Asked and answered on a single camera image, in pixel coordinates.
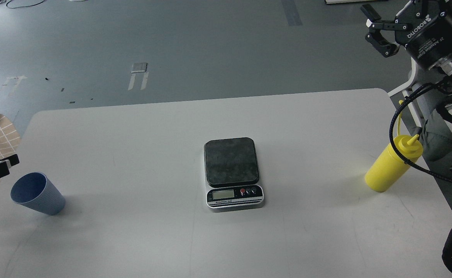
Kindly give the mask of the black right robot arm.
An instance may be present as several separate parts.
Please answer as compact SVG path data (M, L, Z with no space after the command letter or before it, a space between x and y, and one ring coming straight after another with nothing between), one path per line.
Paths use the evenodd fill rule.
M422 154L420 134L393 134L402 111L431 90L445 95L435 109L452 125L452 0L410 0L393 20L383 20L370 4L362 5L361 11L367 17L366 40L382 56L393 56L403 46L417 66L425 70L436 68L444 75L437 83L425 83L412 90L396 109L389 127L390 143L367 172L367 184L374 190L383 185L386 190L410 167L452 183L452 178L416 164Z

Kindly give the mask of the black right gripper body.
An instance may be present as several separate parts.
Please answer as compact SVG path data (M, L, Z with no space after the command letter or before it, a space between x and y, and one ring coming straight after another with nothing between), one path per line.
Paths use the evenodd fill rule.
M421 68L438 67L452 54L452 0L410 0L395 20L407 26L395 41Z

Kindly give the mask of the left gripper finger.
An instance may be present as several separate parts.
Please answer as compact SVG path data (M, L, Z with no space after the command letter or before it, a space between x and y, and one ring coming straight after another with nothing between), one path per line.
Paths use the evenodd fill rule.
M20 159L17 154L13 154L11 156L0 159L0 165L5 164L8 169L19 163L20 163Z

